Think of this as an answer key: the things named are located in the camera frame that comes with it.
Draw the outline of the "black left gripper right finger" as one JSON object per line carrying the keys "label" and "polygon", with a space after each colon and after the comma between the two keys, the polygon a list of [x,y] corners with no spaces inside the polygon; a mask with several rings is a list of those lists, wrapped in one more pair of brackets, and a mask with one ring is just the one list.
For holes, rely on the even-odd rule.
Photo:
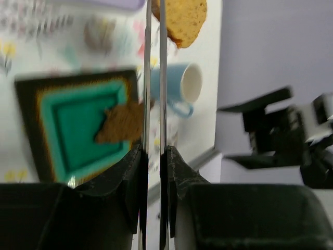
{"label": "black left gripper right finger", "polygon": [[332,226],[311,189],[210,183],[174,146],[161,157],[161,248],[332,249]]}

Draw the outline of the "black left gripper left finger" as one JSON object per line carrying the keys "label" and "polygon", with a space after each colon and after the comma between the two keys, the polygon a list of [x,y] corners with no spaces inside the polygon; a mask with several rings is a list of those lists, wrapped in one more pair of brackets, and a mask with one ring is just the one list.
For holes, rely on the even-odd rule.
{"label": "black left gripper left finger", "polygon": [[90,181],[1,185],[1,249],[130,249],[139,210],[139,146]]}

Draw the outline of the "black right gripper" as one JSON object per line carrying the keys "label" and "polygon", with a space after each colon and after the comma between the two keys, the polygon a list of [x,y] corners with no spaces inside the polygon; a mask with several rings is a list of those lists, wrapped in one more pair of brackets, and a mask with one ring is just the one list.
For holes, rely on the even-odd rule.
{"label": "black right gripper", "polygon": [[332,94],[322,94],[308,105],[290,105],[271,113],[270,104],[292,98],[284,87],[218,113],[243,113],[252,154],[226,155],[246,169],[299,166],[303,183],[314,189],[332,189]]}

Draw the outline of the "brown chocolate croissant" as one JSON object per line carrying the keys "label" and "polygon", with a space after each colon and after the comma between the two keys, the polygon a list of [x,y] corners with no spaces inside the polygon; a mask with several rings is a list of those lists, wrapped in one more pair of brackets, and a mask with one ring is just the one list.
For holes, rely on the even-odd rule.
{"label": "brown chocolate croissant", "polygon": [[137,141],[143,131],[144,104],[129,102],[105,110],[106,119],[95,136],[96,143]]}

